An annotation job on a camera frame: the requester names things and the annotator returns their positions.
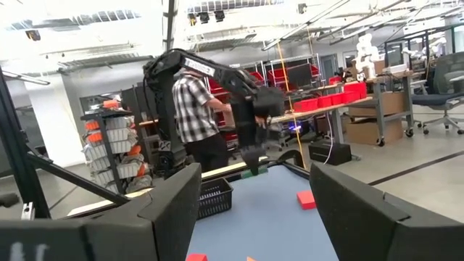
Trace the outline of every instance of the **man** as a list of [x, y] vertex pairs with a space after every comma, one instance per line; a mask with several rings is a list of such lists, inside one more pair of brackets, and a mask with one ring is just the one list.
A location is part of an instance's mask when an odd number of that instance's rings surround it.
[[202, 166], [202, 172], [228, 165], [227, 143], [213, 119], [214, 110], [231, 112], [206, 88], [200, 74], [185, 70], [173, 86], [177, 127], [186, 150]]

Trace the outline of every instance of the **checkered shirt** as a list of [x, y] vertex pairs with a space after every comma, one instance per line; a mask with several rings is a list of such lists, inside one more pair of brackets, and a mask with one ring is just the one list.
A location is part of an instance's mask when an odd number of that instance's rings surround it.
[[205, 104], [214, 96], [194, 76], [182, 75], [173, 86], [177, 128], [183, 143], [201, 141], [219, 133], [213, 110]]

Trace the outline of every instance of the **office chair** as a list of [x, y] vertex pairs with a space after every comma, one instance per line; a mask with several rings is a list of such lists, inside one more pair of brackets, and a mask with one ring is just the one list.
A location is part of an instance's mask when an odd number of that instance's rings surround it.
[[464, 52], [438, 58], [433, 89], [434, 94], [413, 96], [413, 104], [444, 112], [444, 116], [439, 119], [423, 122], [423, 133], [428, 134], [429, 126], [444, 124], [446, 129], [451, 125], [457, 128], [458, 134], [464, 134], [464, 130], [458, 125], [464, 119], [448, 115], [449, 110], [464, 104]]

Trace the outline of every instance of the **caster wheel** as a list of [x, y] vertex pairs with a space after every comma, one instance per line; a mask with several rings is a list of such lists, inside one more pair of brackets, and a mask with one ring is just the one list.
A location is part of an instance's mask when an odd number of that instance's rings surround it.
[[377, 146], [385, 146], [385, 140], [384, 140], [384, 138], [377, 139]]
[[411, 138], [412, 136], [414, 136], [414, 131], [412, 129], [405, 130], [405, 134], [408, 138]]

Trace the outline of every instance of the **floor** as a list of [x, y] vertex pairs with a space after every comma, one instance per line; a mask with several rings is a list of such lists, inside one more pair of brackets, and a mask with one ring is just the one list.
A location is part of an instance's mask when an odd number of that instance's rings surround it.
[[[464, 117], [464, 108], [454, 113], [455, 117]], [[429, 120], [435, 117], [440, 117], [440, 115], [415, 108], [415, 118], [418, 120]], [[297, 149], [297, 145], [292, 144], [290, 149]], [[304, 158], [309, 159], [307, 146], [304, 145], [303, 150]], [[362, 159], [359, 162], [348, 162], [334, 168], [370, 183], [462, 151], [464, 151], [464, 136], [457, 135], [454, 130], [445, 131], [442, 126], [437, 126], [431, 128], [430, 133], [424, 136], [416, 128], [413, 138], [404, 137], [382, 148], [352, 144], [352, 152], [361, 156]], [[277, 157], [279, 154], [281, 152], [269, 152], [271, 157]], [[464, 154], [461, 154], [380, 183], [376, 187], [449, 218], [464, 222], [463, 162]], [[89, 177], [85, 165], [69, 169], [78, 175]], [[48, 173], [40, 173], [39, 178], [53, 218], [64, 217], [73, 208], [102, 200]], [[4, 178], [0, 180], [0, 190], [2, 193], [13, 192], [17, 191], [17, 187], [12, 178]], [[18, 219], [21, 208], [22, 206], [10, 209], [0, 208], [0, 219]]]

